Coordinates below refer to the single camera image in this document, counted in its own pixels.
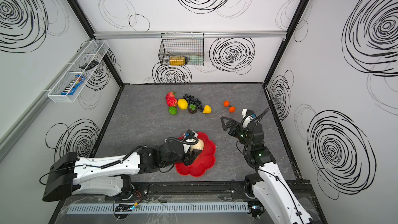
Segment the cream garlic bulb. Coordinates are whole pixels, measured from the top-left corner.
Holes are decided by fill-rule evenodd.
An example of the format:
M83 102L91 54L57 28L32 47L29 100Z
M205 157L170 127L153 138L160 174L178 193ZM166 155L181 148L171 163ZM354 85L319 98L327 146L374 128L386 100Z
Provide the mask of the cream garlic bulb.
M203 149L204 149L204 142L201 139L199 139L199 141L195 145L191 145L191 147L190 147L190 151L194 151L194 150L202 151Z

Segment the red flower-shaped fruit bowl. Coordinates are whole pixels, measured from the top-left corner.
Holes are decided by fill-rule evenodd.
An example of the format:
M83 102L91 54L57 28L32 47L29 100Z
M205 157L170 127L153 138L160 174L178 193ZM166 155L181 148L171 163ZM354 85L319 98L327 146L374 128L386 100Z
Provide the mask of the red flower-shaped fruit bowl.
M177 163L175 165L176 171L182 176L193 176L201 177L207 170L211 169L215 165L215 153L217 151L216 145L211 141L207 134L203 132L198 133L198 139L204 143L204 148L196 160L189 166L183 163Z

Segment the red apple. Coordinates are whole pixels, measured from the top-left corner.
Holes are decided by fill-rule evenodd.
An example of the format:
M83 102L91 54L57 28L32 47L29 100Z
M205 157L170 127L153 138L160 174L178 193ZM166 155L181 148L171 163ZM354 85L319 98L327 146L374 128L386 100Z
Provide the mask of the red apple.
M169 107L176 107L178 105L178 100L175 97L168 97L166 103Z

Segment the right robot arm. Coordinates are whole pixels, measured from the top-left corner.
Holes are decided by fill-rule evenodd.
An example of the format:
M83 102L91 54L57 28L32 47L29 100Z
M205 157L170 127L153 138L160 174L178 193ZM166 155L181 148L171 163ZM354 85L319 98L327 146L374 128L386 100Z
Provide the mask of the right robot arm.
M249 183L249 195L264 206L275 224L314 224L312 216L298 201L279 166L264 143L264 131L259 120L247 124L228 117L221 117L222 128L243 144L247 164L257 172L256 180Z

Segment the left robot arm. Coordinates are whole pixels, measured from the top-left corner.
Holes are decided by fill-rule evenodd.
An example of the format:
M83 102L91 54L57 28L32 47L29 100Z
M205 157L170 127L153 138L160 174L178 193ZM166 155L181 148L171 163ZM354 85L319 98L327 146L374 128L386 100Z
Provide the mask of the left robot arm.
M55 202L72 195L129 195L131 176L164 172L177 163L189 166L203 148L204 142L197 134L186 133L182 139L167 138L160 146L137 146L123 156L86 158L68 152L44 175L47 181L42 200Z

